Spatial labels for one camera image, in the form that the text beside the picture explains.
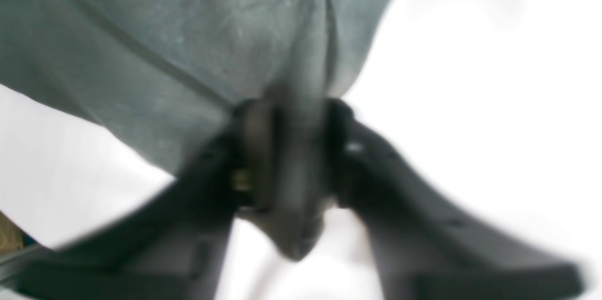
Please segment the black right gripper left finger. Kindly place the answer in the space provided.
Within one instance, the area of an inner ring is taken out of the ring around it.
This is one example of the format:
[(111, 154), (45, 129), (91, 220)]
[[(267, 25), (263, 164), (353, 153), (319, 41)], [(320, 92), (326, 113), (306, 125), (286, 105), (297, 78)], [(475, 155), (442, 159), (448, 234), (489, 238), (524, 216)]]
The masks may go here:
[(9, 287), (35, 300), (212, 300), (238, 213), (272, 206), (274, 107), (238, 106), (164, 191), (123, 219), (14, 264)]

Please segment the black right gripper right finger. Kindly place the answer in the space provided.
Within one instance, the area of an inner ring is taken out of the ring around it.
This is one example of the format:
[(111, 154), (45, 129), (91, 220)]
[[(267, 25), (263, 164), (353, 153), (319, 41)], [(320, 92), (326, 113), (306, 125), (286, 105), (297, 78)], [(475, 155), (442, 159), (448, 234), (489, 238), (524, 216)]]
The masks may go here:
[(386, 300), (569, 300), (576, 263), (495, 229), (431, 187), (339, 99), (326, 135), (338, 205), (367, 227)]

